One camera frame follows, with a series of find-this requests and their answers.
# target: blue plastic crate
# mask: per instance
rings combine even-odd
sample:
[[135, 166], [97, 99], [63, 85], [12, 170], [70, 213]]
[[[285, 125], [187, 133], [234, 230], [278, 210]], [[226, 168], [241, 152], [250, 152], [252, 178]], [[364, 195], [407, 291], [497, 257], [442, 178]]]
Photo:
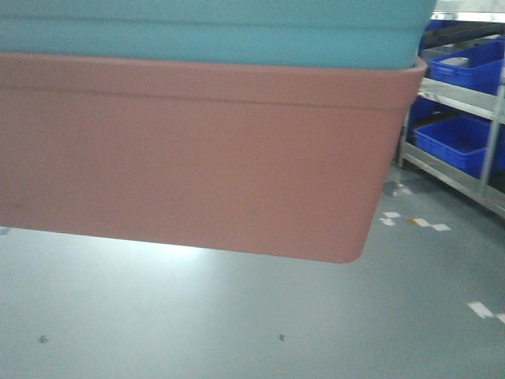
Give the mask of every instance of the blue plastic crate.
[[[432, 79], [495, 95], [503, 64], [504, 47], [505, 44], [503, 42], [492, 41], [477, 47], [434, 58], [428, 63]], [[442, 63], [445, 59], [455, 57], [468, 58], [468, 67]]]
[[[486, 154], [489, 122], [466, 114], [416, 129], [417, 147], [478, 178]], [[505, 169], [505, 136], [499, 136], [492, 171]]]
[[410, 107], [409, 123], [430, 116], [435, 111], [435, 108], [436, 103], [434, 101], [418, 96]]

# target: stacked bins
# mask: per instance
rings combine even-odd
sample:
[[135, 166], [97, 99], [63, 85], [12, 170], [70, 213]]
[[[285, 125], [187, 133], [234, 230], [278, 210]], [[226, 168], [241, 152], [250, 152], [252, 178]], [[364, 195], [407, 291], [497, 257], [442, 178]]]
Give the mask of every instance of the stacked bins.
[[0, 65], [1, 225], [332, 262], [361, 254], [425, 71]]
[[405, 69], [435, 0], [2, 0], [0, 51]]

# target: floor marking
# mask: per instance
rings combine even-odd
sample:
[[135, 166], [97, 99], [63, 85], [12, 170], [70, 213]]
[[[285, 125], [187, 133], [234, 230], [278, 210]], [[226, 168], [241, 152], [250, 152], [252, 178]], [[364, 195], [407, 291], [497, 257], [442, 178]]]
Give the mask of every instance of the floor marking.
[[438, 223], [436, 225], [432, 225], [432, 228], [436, 231], [450, 231], [451, 229], [445, 223]]
[[402, 215], [400, 215], [399, 213], [397, 212], [384, 212], [383, 213], [388, 219], [397, 219], [399, 217], [402, 217]]
[[497, 314], [496, 318], [505, 324], [505, 313]]
[[431, 227], [430, 223], [425, 219], [409, 219], [409, 222], [419, 227]]
[[385, 219], [383, 217], [380, 217], [379, 220], [382, 221], [382, 223], [384, 225], [388, 225], [389, 227], [396, 225], [396, 223], [392, 219], [388, 219], [388, 218]]
[[481, 302], [469, 302], [469, 303], [467, 303], [467, 305], [477, 314], [478, 317], [480, 317], [482, 319], [493, 318], [495, 316]]

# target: epoxy floor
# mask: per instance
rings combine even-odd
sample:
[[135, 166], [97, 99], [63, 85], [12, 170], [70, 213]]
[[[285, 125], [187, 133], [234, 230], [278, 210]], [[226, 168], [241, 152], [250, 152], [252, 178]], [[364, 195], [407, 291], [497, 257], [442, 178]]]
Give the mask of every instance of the epoxy floor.
[[505, 222], [391, 167], [335, 265], [0, 228], [0, 379], [505, 377]]

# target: storage shelving unit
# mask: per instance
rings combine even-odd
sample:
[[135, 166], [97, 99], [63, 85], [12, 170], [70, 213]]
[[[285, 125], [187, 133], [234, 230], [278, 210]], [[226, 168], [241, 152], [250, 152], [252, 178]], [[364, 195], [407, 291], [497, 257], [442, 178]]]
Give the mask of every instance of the storage shelving unit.
[[[439, 0], [432, 16], [436, 20], [477, 21], [505, 24], [505, 2], [493, 0]], [[496, 141], [505, 123], [505, 69], [502, 68], [496, 96], [425, 78], [419, 96], [491, 120], [488, 151], [480, 178], [474, 178], [448, 163], [420, 150], [407, 140], [406, 122], [398, 150], [398, 165], [411, 162], [420, 169], [474, 199], [505, 218], [505, 174], [491, 176]]]

